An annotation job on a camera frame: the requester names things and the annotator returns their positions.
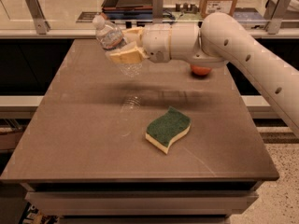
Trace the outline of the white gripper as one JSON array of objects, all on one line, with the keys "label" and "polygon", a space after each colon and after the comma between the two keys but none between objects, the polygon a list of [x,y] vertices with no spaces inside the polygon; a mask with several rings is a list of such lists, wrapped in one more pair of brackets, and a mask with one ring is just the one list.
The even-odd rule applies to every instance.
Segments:
[{"label": "white gripper", "polygon": [[117,64],[141,63],[148,59],[154,63],[170,61],[170,30],[168,23],[156,23],[123,30],[129,43],[121,49],[108,53],[108,58]]}]

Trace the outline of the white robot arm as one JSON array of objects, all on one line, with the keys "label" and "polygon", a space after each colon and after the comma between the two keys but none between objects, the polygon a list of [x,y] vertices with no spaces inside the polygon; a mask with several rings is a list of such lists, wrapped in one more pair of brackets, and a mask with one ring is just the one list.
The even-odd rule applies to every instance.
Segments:
[{"label": "white robot arm", "polygon": [[224,13],[194,22],[150,24],[124,32],[129,43],[107,53],[113,63],[181,60],[208,68],[233,64],[299,136],[299,71]]}]

